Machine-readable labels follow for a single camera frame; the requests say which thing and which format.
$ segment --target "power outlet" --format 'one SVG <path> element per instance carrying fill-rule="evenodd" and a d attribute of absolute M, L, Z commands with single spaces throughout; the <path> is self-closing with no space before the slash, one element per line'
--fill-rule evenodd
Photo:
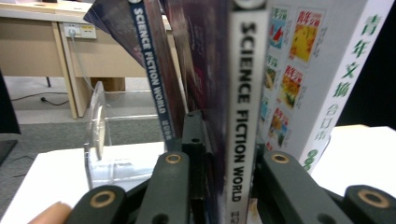
<path fill-rule="evenodd" d="M 66 37 L 96 39 L 96 29 L 90 24 L 64 22 L 64 34 Z"/>

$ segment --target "finger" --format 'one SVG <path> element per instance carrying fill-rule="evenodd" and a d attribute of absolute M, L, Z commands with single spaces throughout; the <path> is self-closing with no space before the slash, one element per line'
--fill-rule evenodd
<path fill-rule="evenodd" d="M 69 205 L 57 202 L 40 213 L 29 224 L 63 224 L 71 211 L 72 208 Z"/>

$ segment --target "book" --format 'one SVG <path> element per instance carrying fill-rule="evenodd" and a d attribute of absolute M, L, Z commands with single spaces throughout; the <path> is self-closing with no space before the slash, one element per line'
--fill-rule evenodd
<path fill-rule="evenodd" d="M 158 0 L 129 3 L 134 33 L 139 42 L 152 96 L 157 107 L 163 140 L 172 148 L 181 138 L 186 114 Z"/>
<path fill-rule="evenodd" d="M 312 172 L 393 0 L 276 0 L 258 141 Z"/>
<path fill-rule="evenodd" d="M 182 135 L 186 110 L 159 2 L 97 0 L 84 20 L 109 33 L 146 68 L 163 140 L 171 148 Z"/>
<path fill-rule="evenodd" d="M 264 74 L 269 1 L 163 1 L 189 110 L 213 152 L 214 223 L 246 223 Z"/>
<path fill-rule="evenodd" d="M 144 66 L 128 1 L 96 0 L 83 20 L 111 35 L 140 65 Z"/>

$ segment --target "desk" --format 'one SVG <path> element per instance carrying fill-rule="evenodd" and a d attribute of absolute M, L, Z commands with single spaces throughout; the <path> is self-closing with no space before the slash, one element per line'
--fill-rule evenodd
<path fill-rule="evenodd" d="M 91 99 L 76 52 L 64 34 L 64 22 L 82 18 L 92 4 L 0 3 L 0 66 L 4 76 L 63 77 L 72 117 L 83 117 Z M 178 59 L 170 25 L 163 17 L 172 56 Z M 96 39 L 76 39 L 87 77 L 146 77 L 145 70 L 110 35 L 96 29 Z"/>
<path fill-rule="evenodd" d="M 155 148 L 161 152 L 163 147 Z M 336 127 L 312 176 L 323 188 L 339 195 L 344 195 L 348 186 L 366 184 L 396 197 L 395 158 L 394 130 Z M 39 154 L 1 223 L 26 223 L 58 201 L 74 206 L 87 190 L 82 149 Z"/>

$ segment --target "clear plastic stand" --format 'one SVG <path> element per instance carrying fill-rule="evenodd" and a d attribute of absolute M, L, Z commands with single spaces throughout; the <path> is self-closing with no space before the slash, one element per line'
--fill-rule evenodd
<path fill-rule="evenodd" d="M 150 91 L 106 92 L 102 82 L 96 84 L 84 144 L 91 189 L 117 185 L 129 190 L 151 177 L 164 153 L 154 106 Z M 143 131 L 149 131 L 151 139 L 138 136 Z M 124 140 L 115 143 L 120 135 Z"/>

